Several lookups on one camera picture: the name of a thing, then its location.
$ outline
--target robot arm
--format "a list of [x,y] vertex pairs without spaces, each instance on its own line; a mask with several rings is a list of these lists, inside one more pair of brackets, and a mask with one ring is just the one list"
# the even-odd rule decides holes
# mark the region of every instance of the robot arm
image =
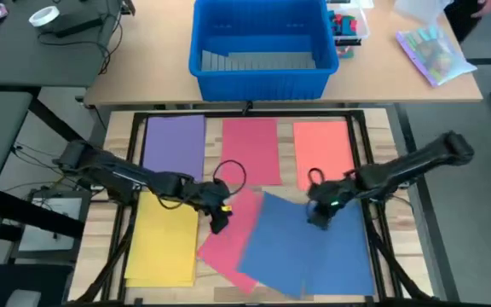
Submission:
[[192,206],[196,211],[211,215],[214,234],[227,226],[228,217],[232,215],[230,207],[223,204],[230,197],[228,187],[216,178],[213,182],[195,182],[182,173],[150,171],[81,141],[70,142],[55,163],[67,176],[105,187],[109,197],[121,204],[129,204],[134,190],[144,186],[160,200]]
[[[440,165],[465,165],[473,154],[464,137],[450,131],[414,153],[349,171],[343,180],[324,181],[321,176],[321,183],[312,182],[308,191],[308,197],[315,202],[309,223],[327,229],[331,218],[350,200],[385,200],[400,184],[411,182]],[[313,172],[322,175],[318,169],[310,170],[310,175]]]

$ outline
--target table leg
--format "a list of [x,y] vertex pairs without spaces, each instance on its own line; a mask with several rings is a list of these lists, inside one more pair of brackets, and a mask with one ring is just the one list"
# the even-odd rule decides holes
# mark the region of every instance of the table leg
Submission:
[[63,214],[35,206],[0,191],[0,217],[39,227],[75,239],[83,236],[84,223]]
[[11,242],[18,242],[22,239],[23,229],[13,225],[1,224],[0,225],[0,239]]
[[65,121],[61,120],[56,114],[47,108],[37,97],[34,97],[29,106],[30,111],[37,115],[50,129],[54,130],[66,141],[84,139]]

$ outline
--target wooden table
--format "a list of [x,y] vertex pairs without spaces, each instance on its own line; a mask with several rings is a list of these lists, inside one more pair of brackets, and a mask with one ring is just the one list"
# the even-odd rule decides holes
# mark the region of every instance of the wooden table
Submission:
[[[367,118],[367,129],[371,139],[373,154],[376,162],[385,162],[394,159],[395,144],[390,131],[385,109],[364,110]],[[112,113],[108,126],[104,149],[125,159],[130,140],[132,119],[134,112]],[[280,172],[283,184],[278,187],[259,187],[262,190],[279,195],[297,203],[304,203],[306,196],[296,186],[296,164],[294,157],[294,143],[292,137],[292,123],[298,120],[342,120],[342,118],[282,118],[278,123],[278,139],[280,148]],[[134,162],[138,163],[144,124],[136,138]],[[220,161],[222,149],[222,120],[208,119],[206,122],[205,140],[205,180],[211,179],[211,173]],[[399,192],[399,196],[406,198],[406,193]],[[84,292],[86,287],[95,279],[101,267],[107,261],[107,251],[113,229],[115,205],[94,204],[90,208],[84,238],[78,256],[77,268],[73,277],[69,299],[74,299]],[[419,243],[418,233],[414,224],[411,209],[404,202],[390,200],[386,209],[386,216],[390,225],[390,234],[398,261],[403,265],[410,276],[424,291],[431,293],[427,268]],[[209,218],[202,217],[199,221],[199,240],[201,246],[209,234]],[[383,271],[387,267],[382,262]],[[116,298],[116,289],[120,278],[120,268],[115,269],[113,276],[112,298]],[[384,274],[386,288],[390,289],[389,275]],[[133,303],[134,298],[143,298],[145,304],[185,304],[185,303],[258,303],[258,302],[292,302],[291,299],[267,288],[257,287],[253,294],[247,296],[233,287],[226,279],[212,268],[198,261],[196,268],[196,282],[194,287],[183,288],[129,288],[126,302]],[[308,297],[305,301],[314,302],[361,302],[363,297],[358,296],[319,296]]]
[[[105,75],[87,91],[90,105],[202,102],[188,70],[194,0],[135,0],[135,17],[124,16],[124,35]],[[472,74],[433,89],[407,58],[396,32],[420,26],[393,12],[392,0],[366,9],[371,30],[355,57],[341,60],[321,102],[480,101]],[[446,17],[440,25],[459,48]]]

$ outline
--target orange paper sheet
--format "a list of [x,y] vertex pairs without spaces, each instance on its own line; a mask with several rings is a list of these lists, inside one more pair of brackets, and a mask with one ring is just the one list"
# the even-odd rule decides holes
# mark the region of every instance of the orange paper sheet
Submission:
[[294,123],[297,185],[306,191],[310,186],[308,171],[317,167],[325,180],[338,180],[354,164],[346,122]]

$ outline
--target blue plastic bin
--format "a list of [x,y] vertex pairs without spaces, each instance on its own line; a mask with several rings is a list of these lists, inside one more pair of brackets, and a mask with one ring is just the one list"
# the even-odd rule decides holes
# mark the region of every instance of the blue plastic bin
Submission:
[[[202,51],[310,52],[315,69],[203,71]],[[205,101],[320,98],[338,69],[325,0],[196,0],[189,70]]]

